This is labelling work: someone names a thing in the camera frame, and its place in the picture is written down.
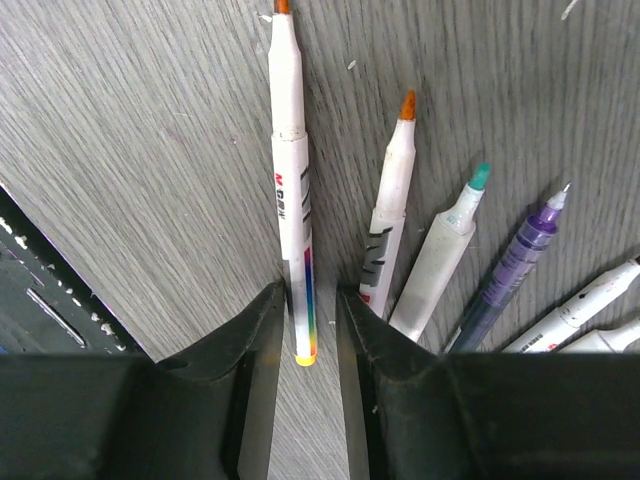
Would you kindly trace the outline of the pink marker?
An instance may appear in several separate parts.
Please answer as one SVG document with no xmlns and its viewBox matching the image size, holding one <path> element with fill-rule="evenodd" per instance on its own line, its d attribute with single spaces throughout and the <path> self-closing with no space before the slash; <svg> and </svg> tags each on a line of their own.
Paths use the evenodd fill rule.
<svg viewBox="0 0 640 480">
<path fill-rule="evenodd" d="M 639 258 L 604 272 L 507 345 L 503 353 L 550 352 L 623 295 L 639 275 Z"/>
</svg>

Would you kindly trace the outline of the teal cap marker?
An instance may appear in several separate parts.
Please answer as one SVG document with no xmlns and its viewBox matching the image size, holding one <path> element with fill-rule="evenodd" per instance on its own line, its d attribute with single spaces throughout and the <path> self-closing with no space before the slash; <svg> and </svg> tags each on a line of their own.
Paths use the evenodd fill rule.
<svg viewBox="0 0 640 480">
<path fill-rule="evenodd" d="M 437 214 L 422 243 L 389 325 L 410 340 L 421 337 L 476 230 L 475 213 L 490 165 L 480 164 L 451 208 Z"/>
</svg>

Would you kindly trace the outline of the grey cap marker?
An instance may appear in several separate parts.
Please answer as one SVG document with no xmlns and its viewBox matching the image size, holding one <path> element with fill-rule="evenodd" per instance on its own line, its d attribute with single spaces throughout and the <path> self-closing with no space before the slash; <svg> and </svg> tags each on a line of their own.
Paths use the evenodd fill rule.
<svg viewBox="0 0 640 480">
<path fill-rule="evenodd" d="M 560 353 L 623 353 L 639 339 L 639 318 L 612 330 L 594 329 L 559 350 Z"/>
</svg>

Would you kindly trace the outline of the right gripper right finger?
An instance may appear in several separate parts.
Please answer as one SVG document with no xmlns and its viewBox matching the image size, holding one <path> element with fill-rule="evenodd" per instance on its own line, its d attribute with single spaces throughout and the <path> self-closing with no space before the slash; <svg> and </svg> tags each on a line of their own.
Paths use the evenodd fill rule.
<svg viewBox="0 0 640 480">
<path fill-rule="evenodd" d="M 635 479 L 633 354 L 429 353 L 336 293 L 354 479 Z"/>
</svg>

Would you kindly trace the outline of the yellow cap marker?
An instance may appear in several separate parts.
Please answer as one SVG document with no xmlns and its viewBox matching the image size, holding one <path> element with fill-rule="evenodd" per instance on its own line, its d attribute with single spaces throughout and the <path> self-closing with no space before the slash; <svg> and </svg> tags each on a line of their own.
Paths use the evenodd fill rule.
<svg viewBox="0 0 640 480">
<path fill-rule="evenodd" d="M 384 316 L 406 219 L 416 155 L 415 127 L 416 94 L 410 90 L 385 150 L 359 284 L 361 298 L 379 317 Z"/>
</svg>

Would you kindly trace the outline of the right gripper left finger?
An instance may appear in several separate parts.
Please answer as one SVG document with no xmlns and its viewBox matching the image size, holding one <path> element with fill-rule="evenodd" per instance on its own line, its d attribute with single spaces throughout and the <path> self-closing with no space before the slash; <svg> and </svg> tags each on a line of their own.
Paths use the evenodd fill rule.
<svg viewBox="0 0 640 480">
<path fill-rule="evenodd" d="M 184 350 L 1 359 L 5 479 L 264 479 L 285 287 Z"/>
</svg>

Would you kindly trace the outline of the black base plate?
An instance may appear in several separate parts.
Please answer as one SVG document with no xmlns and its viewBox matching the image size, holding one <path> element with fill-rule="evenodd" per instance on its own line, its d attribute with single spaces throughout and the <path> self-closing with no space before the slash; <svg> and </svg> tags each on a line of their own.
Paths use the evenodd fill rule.
<svg viewBox="0 0 640 480">
<path fill-rule="evenodd" d="M 1 192 L 1 352 L 142 348 L 15 200 Z"/>
</svg>

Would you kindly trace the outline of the purple cap marker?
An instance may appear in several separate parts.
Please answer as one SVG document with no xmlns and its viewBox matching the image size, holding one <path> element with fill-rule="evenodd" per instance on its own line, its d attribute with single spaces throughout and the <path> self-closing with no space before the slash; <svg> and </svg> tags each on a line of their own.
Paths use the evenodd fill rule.
<svg viewBox="0 0 640 480">
<path fill-rule="evenodd" d="M 558 232 L 570 188 L 566 184 L 519 227 L 444 348 L 446 353 L 473 352 L 482 343 Z"/>
</svg>

